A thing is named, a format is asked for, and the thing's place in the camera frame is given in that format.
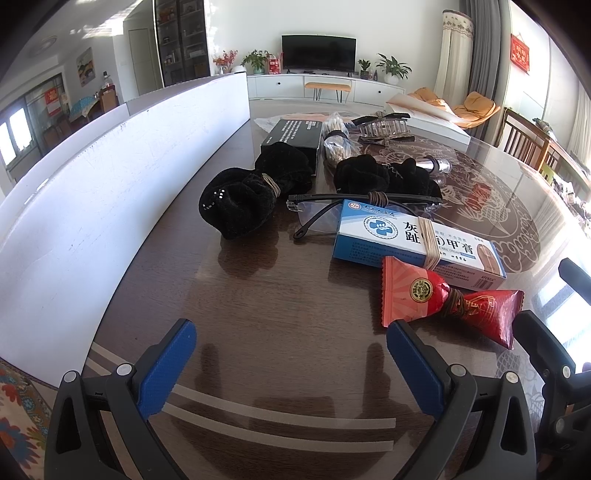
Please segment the black frame eyeglasses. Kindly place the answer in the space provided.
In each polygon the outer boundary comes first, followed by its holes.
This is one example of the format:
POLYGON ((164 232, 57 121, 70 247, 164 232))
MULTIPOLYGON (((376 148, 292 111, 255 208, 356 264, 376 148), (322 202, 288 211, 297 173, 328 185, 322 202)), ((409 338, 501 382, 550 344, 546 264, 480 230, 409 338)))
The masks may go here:
POLYGON ((332 235, 338 230, 342 206, 346 200, 373 207, 430 218, 443 199, 440 197, 370 192, 367 194, 302 194, 287 198, 287 209, 297 213, 300 227, 294 231, 294 242, 301 241, 310 232, 332 235))

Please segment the white flat carton box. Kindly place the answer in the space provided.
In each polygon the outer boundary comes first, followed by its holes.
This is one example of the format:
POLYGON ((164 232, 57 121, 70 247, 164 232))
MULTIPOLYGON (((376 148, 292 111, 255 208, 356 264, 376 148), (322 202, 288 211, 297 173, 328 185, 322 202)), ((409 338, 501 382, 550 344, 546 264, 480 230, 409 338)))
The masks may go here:
POLYGON ((410 115, 407 124, 414 134, 467 152, 471 136, 453 121, 450 113, 406 94, 394 95, 387 105, 393 112, 410 115))

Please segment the black velvet pouch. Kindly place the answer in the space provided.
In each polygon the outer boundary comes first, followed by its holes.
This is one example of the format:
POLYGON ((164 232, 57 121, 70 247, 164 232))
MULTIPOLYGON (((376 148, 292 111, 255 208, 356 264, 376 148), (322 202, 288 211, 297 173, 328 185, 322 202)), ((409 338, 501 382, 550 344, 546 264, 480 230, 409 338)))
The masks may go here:
POLYGON ((231 167, 219 172, 201 193, 198 209, 224 239, 238 239, 262 227, 277 204, 307 193, 311 186, 308 158, 277 142, 263 148, 252 170, 231 167))
POLYGON ((381 164, 369 154, 339 162, 334 173, 335 190, 342 194, 384 192, 442 199, 439 184, 413 158, 381 164))

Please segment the small potted plant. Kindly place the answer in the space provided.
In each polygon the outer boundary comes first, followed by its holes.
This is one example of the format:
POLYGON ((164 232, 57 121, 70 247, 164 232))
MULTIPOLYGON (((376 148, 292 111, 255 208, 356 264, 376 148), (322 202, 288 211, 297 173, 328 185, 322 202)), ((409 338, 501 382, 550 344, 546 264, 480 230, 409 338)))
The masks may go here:
POLYGON ((369 80, 372 62, 370 62, 368 59, 359 59, 358 64, 360 66, 360 78, 363 80, 369 80))

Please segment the clear tube with gold card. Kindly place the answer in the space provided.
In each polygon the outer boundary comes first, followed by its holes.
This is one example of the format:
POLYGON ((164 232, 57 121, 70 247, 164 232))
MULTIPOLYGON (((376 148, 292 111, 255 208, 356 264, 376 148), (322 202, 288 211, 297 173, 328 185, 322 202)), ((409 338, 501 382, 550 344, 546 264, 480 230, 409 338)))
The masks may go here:
POLYGON ((452 170, 452 165, 447 159, 437 159, 430 155, 418 159, 416 165, 426 170, 430 175, 448 174, 452 170))

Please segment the green potted plant right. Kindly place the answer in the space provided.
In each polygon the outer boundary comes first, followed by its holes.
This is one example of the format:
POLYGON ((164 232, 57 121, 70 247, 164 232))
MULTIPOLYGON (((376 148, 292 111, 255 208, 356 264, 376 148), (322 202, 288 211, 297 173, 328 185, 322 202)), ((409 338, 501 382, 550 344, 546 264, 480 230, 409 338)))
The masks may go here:
POLYGON ((413 72, 405 62, 400 62, 394 56, 388 57, 379 53, 380 61, 377 66, 384 72, 384 81, 390 85, 398 85, 401 80, 407 80, 413 72))

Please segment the black cardboard box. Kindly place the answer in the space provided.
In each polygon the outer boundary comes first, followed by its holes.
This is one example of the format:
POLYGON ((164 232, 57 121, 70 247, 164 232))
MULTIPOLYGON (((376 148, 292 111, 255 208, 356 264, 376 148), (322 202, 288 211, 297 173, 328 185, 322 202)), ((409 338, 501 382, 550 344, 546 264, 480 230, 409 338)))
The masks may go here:
POLYGON ((271 145, 283 142, 304 154, 311 175, 317 174, 318 151, 321 146, 322 122, 315 120, 280 119, 260 145, 264 152, 271 145))

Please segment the red wall decoration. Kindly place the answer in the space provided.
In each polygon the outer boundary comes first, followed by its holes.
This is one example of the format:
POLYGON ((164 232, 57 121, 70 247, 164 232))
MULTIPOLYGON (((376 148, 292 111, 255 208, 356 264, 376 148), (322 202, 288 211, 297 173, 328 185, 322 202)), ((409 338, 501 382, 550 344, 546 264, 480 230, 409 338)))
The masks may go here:
POLYGON ((530 49, 515 35, 511 35, 510 60, 521 71, 530 72, 530 49))

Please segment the grey curtain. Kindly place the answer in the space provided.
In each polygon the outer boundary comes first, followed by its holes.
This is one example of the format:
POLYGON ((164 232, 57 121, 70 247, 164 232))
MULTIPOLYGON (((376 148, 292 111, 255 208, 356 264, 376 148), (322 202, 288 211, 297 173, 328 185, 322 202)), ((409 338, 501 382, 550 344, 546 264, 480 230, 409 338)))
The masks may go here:
POLYGON ((502 108, 510 67, 510 2, 461 1, 460 11, 474 27, 468 92, 476 91, 502 108))

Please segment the blue white medicine box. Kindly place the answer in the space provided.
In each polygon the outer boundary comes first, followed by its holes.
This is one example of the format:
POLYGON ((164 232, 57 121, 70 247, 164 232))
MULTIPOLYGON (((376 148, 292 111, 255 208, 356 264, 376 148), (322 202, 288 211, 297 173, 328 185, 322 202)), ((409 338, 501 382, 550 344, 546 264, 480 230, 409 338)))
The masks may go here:
POLYGON ((380 267, 387 256, 472 291, 497 289, 507 278, 488 240, 422 217, 346 200, 332 257, 380 267))

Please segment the red candy wrapper packet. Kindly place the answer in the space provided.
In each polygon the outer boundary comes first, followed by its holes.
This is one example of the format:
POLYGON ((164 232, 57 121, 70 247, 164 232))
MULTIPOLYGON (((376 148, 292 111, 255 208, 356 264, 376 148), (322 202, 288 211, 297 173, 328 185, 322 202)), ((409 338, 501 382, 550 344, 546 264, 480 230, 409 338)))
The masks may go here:
POLYGON ((522 311, 521 290, 485 290, 469 294, 450 286, 439 274, 393 256, 382 265, 382 325, 435 316, 452 317, 497 344, 511 349, 513 321, 522 311))

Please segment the clear black hair claw clip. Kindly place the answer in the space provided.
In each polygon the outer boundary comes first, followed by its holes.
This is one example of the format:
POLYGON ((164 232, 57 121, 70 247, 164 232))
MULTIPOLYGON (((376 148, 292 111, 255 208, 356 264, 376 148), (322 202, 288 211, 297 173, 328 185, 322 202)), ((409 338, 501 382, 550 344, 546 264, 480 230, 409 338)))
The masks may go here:
POLYGON ((353 119, 352 123, 363 144, 387 146, 391 142, 412 142, 415 135, 408 127, 408 113, 377 112, 374 115, 353 119))

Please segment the cotton swab plastic bag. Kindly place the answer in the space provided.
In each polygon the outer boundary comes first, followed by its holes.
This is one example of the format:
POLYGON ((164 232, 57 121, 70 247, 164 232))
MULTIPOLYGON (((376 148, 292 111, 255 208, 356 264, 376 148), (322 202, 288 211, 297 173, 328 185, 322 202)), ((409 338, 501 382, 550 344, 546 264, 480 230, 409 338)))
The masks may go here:
POLYGON ((321 139, 325 166, 331 170, 335 170, 342 160, 356 157, 361 152, 356 141, 356 126, 351 118, 339 112, 332 113, 322 122, 321 139))

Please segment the white tv cabinet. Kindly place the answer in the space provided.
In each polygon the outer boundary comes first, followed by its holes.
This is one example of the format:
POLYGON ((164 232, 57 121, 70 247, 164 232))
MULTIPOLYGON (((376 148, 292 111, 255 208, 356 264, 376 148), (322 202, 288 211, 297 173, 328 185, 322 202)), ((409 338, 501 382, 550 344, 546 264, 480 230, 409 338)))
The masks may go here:
POLYGON ((374 80, 313 74, 247 75, 250 99, 308 99, 317 102, 385 106, 406 90, 374 80))

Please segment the green potted plant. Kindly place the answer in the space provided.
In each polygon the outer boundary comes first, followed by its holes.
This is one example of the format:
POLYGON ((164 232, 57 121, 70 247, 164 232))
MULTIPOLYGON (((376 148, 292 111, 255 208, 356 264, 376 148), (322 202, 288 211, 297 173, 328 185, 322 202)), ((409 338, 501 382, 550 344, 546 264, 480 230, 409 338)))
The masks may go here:
POLYGON ((390 85, 398 85, 401 80, 407 80, 413 72, 405 62, 400 62, 394 56, 388 57, 379 53, 380 61, 377 66, 384 72, 384 81, 390 85))
POLYGON ((253 75, 264 75, 270 71, 270 59, 273 58, 267 50, 252 50, 242 59, 242 66, 253 75))

